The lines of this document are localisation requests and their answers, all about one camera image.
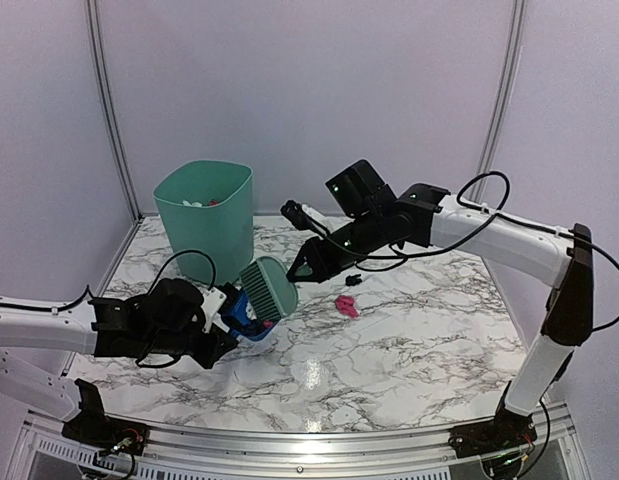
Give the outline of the blue plastic dustpan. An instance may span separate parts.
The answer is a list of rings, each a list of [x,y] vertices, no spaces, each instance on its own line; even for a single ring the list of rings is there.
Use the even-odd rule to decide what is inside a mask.
[[[231,314],[229,316],[223,317],[224,322],[231,329],[229,334],[231,334],[234,338],[242,337],[252,342],[261,341],[273,330],[273,328],[277,325],[277,323],[272,321],[275,323],[275,326],[271,330],[269,330],[266,334],[262,334],[262,335],[255,336],[255,337],[246,337],[245,328],[252,321],[249,321],[245,317],[245,307],[247,306],[247,304],[250,304],[250,302],[249,302],[247,294],[243,290],[238,290],[238,291],[239,291],[238,299],[237,299],[237,302],[234,308],[232,309]]]

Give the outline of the teal hand brush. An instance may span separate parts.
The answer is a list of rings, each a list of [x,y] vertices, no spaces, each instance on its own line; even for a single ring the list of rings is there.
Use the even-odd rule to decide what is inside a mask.
[[[257,319],[277,322],[295,312],[298,292],[278,259],[270,256],[255,259],[240,271],[239,280]]]

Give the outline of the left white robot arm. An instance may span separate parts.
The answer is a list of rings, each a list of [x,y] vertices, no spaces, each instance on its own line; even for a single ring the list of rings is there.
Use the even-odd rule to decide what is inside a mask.
[[[98,388],[84,380],[52,376],[11,354],[13,348],[73,352],[96,358],[128,358],[138,367],[152,355],[184,357],[205,369],[237,346],[216,324],[226,301],[212,288],[201,292],[182,279],[162,279],[127,300],[83,298],[61,307],[16,308],[0,303],[0,393],[64,423],[95,445],[114,438]]]

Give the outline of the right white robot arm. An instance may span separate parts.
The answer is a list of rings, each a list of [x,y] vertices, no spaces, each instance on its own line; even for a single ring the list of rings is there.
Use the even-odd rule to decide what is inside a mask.
[[[327,181],[327,189],[349,218],[330,230],[309,207],[289,200],[282,215],[314,237],[298,252],[287,278],[322,283],[364,260],[383,260],[387,246],[421,247],[425,258],[453,250],[530,275],[551,292],[539,333],[521,369],[501,398],[484,438],[504,448],[523,431],[546,390],[560,376],[575,349],[593,332],[593,261],[590,231],[549,227],[506,216],[500,207],[469,202],[461,194],[416,183],[396,195],[366,160]]]

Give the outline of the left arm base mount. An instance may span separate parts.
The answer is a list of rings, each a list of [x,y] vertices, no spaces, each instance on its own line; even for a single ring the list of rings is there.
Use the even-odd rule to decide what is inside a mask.
[[[108,452],[141,455],[148,438],[148,426],[107,415],[95,385],[82,379],[75,380],[74,384],[79,392],[78,413],[63,423],[62,436]]]

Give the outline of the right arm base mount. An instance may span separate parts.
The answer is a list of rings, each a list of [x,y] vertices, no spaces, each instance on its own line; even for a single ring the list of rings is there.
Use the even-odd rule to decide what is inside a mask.
[[[502,396],[491,419],[453,427],[448,445],[458,458],[466,458],[529,445],[537,438],[532,415],[510,411]]]

